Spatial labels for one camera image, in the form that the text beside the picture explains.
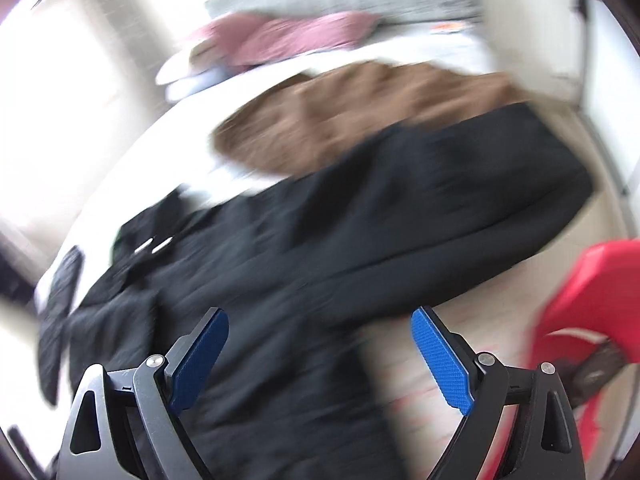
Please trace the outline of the black padded jacket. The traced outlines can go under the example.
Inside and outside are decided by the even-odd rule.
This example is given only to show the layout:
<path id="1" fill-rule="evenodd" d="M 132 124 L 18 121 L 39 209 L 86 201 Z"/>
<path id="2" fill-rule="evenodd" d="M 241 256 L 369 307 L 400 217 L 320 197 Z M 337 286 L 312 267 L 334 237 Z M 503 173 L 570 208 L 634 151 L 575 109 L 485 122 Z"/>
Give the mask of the black padded jacket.
<path id="1" fill-rule="evenodd" d="M 183 419 L 215 478 L 406 478 L 358 328 L 536 255 L 592 190 L 518 103 L 437 132 L 390 126 L 314 174 L 212 208 L 172 192 L 120 228 L 70 316 L 70 382 L 167 351 L 218 307 L 229 338 Z"/>

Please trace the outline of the black quilted garment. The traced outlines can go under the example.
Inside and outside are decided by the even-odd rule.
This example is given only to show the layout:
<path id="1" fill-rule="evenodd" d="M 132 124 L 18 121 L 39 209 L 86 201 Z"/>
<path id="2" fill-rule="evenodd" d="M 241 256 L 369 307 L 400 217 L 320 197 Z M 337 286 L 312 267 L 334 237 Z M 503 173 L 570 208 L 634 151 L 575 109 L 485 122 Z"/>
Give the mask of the black quilted garment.
<path id="1" fill-rule="evenodd" d="M 77 246 L 66 252 L 58 270 L 53 274 L 47 302 L 38 314 L 39 387 L 43 399 L 51 406 L 58 405 L 58 382 L 66 341 L 67 318 L 74 302 L 84 259 L 84 254 Z"/>

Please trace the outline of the red plastic stool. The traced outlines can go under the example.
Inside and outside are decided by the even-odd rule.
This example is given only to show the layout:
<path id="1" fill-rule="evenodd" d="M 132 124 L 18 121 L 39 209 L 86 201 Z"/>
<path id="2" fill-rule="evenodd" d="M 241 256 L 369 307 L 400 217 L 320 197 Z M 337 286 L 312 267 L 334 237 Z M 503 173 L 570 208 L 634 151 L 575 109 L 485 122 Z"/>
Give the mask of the red plastic stool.
<path id="1" fill-rule="evenodd" d="M 639 242 L 586 249 L 542 310 L 527 351 L 561 375 L 587 477 L 606 479 L 639 432 Z"/>

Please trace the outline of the light grey bed sheet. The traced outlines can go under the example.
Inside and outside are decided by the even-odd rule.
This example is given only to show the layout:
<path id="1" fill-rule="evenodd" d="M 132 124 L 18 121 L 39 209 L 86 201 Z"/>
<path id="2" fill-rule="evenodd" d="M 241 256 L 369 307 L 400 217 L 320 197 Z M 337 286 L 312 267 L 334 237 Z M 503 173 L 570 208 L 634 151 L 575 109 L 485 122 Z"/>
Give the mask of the light grey bed sheet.
<path id="1" fill-rule="evenodd" d="M 78 294 L 110 266 L 120 226 L 171 191 L 191 207 L 256 193 L 334 162 L 394 122 L 440 128 L 521 99 L 477 28 L 386 26 L 362 47 L 309 53 L 189 96 L 91 193 L 65 248 L 84 254 Z"/>

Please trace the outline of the brown fleece blanket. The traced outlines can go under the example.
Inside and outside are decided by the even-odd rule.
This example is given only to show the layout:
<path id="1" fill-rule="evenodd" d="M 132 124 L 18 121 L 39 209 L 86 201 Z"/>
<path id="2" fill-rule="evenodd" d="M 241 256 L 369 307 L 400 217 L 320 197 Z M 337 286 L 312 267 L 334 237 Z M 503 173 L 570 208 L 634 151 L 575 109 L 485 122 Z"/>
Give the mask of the brown fleece blanket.
<path id="1" fill-rule="evenodd" d="M 350 63 L 317 76 L 299 73 L 267 89 L 226 118 L 212 142 L 247 168 L 303 176 L 396 122 L 437 130 L 524 99 L 501 72 Z"/>

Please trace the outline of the pink velvet pillow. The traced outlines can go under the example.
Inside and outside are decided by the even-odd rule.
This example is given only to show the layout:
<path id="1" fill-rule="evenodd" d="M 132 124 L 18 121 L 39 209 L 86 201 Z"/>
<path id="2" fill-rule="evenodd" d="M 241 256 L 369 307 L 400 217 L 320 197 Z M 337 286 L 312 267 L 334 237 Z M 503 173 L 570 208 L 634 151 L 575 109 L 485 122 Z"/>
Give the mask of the pink velvet pillow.
<path id="1" fill-rule="evenodd" d="M 217 18 L 203 32 L 214 40 L 224 62 L 234 68 L 250 68 L 310 52 L 356 48 L 380 21 L 378 15 L 362 11 L 318 18 L 274 18 L 238 12 Z"/>

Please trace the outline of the orange white small box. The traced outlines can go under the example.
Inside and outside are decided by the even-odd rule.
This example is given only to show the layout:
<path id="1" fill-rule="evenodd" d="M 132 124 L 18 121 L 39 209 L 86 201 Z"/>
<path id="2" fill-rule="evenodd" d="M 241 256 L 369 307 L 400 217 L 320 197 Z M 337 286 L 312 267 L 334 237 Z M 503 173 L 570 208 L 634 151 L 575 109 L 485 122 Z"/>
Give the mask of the orange white small box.
<path id="1" fill-rule="evenodd" d="M 461 34 L 472 30 L 474 24 L 469 21 L 442 21 L 430 25 L 430 33 L 434 35 Z"/>

